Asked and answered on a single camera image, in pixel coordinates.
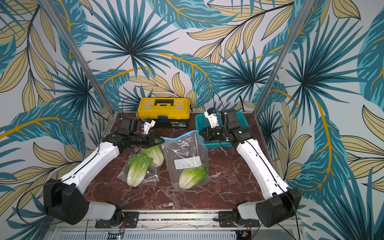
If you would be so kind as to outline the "chinese cabbage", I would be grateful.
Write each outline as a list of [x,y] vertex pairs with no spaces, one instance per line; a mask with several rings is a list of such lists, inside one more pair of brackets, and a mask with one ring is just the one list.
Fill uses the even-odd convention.
[[141,153],[146,155],[148,158],[152,158],[150,164],[153,168],[161,167],[164,163],[164,155],[160,146],[154,146],[149,149],[141,149]]
[[129,161],[129,172],[127,175],[127,183],[131,187],[137,187],[147,175],[148,168],[152,162],[152,158],[148,158],[144,154],[133,154]]
[[196,168],[184,169],[179,177],[179,187],[183,190],[190,189],[208,177],[209,170],[207,167],[199,166]]

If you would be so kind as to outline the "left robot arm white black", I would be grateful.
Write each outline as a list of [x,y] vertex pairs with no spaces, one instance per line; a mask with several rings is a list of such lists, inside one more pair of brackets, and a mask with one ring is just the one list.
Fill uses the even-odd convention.
[[49,180],[44,184],[44,212],[70,225],[83,220],[101,220],[111,227],[120,226],[124,222],[122,210],[110,203],[86,200],[87,187],[125,149],[134,145],[151,148],[163,142],[164,139],[154,133],[108,134],[81,164],[59,180]]

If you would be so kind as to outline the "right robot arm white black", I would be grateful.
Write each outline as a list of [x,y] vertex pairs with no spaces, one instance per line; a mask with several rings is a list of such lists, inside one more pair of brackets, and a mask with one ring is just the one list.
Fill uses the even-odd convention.
[[240,204],[235,212],[243,220],[260,220],[269,228],[296,215],[301,193],[292,189],[275,171],[249,127],[225,131],[206,127],[199,131],[206,141],[226,141],[243,157],[262,190],[264,200]]

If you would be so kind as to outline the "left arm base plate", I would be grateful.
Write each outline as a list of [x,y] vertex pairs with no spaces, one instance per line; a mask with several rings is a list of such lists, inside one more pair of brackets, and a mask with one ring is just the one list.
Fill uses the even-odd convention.
[[117,212],[110,220],[97,220],[96,229],[135,229],[139,212]]

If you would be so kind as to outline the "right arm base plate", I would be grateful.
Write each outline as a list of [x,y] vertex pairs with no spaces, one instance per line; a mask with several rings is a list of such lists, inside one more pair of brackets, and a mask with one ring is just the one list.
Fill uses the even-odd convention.
[[259,220],[244,220],[233,211],[219,211],[213,221],[219,222],[221,228],[259,227]]

